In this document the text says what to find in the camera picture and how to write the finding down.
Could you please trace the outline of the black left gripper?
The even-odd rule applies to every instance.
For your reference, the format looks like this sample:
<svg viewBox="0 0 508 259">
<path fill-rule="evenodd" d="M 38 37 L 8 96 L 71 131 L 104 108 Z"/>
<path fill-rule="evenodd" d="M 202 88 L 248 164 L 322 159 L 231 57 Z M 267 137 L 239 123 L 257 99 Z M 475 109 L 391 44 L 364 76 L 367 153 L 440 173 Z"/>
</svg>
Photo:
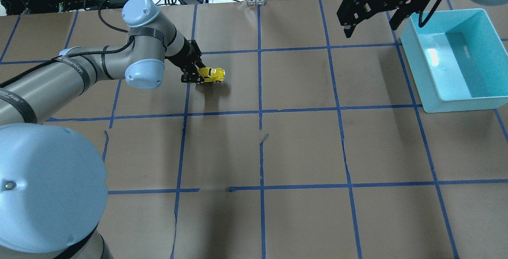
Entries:
<svg viewBox="0 0 508 259">
<path fill-rule="evenodd" d="M 201 84 L 201 75 L 197 73 L 198 69 L 204 67 L 201 56 L 196 40 L 185 39 L 180 51 L 173 56 L 167 56 L 167 60 L 183 72 L 181 82 Z"/>
</svg>

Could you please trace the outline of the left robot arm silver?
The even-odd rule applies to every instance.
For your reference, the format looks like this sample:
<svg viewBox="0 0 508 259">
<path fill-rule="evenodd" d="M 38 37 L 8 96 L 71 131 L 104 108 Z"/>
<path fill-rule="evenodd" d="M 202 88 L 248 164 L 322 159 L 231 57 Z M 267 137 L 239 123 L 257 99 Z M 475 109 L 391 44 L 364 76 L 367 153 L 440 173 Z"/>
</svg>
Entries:
<svg viewBox="0 0 508 259">
<path fill-rule="evenodd" d="M 110 259 L 98 226 L 109 196 L 101 152 L 80 131 L 47 122 L 99 82 L 139 90 L 203 82 L 196 40 L 152 0 L 128 0 L 121 45 L 71 46 L 1 84 L 1 258 Z"/>
</svg>

